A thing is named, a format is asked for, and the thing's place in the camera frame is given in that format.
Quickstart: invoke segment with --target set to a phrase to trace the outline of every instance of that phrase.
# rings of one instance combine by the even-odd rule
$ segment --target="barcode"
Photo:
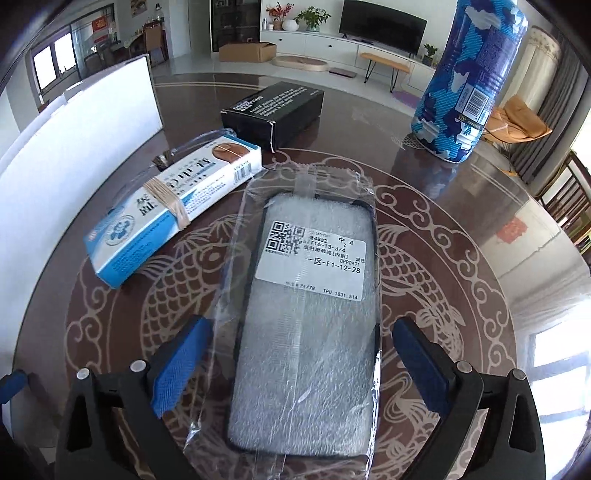
[[[306,229],[286,222],[273,222],[265,250],[280,255],[297,255]]]
[[[251,163],[247,162],[241,167],[234,168],[234,183],[239,183],[244,180],[244,177],[250,176],[252,173]]]
[[[486,106],[486,103],[488,101],[488,97],[474,89],[472,90],[472,95],[470,96],[470,99],[468,100],[468,104],[466,105],[466,109],[464,110],[464,113],[466,115],[470,115],[470,117],[477,122],[478,119],[480,118],[480,114],[482,113],[482,111],[484,110],[484,107]]]

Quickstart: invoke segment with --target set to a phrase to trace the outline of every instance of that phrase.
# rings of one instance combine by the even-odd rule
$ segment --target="cardboard box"
[[[261,149],[231,136],[190,153],[157,178],[183,201],[193,220],[262,170]],[[141,187],[84,238],[97,276],[119,287],[179,232],[176,218]]]
[[[222,110],[223,126],[245,140],[275,152],[321,113],[324,92],[278,82]]]
[[[277,45],[274,43],[227,43],[219,50],[220,61],[248,61],[263,63],[277,55]]]

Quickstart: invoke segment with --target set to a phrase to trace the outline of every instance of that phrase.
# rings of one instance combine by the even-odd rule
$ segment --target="rubber band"
[[[164,205],[170,213],[177,219],[179,230],[186,229],[191,220],[187,215],[187,211],[183,205],[182,200],[161,180],[154,177],[144,183],[144,188],[154,196],[162,205]]]

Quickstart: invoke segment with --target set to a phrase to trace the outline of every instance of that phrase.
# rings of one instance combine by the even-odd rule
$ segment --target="door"
[[[210,0],[189,0],[189,33],[193,54],[209,55],[212,52],[209,7]]]

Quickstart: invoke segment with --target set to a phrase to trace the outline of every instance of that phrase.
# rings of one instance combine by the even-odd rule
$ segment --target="curtain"
[[[562,50],[560,63],[538,112],[553,131],[539,140],[520,144],[511,154],[511,163],[528,184],[534,179],[536,184],[541,183],[537,176],[542,169],[545,174],[550,171],[550,178],[560,168],[591,106],[591,89],[586,88],[589,75],[564,36],[558,34],[557,39]]]

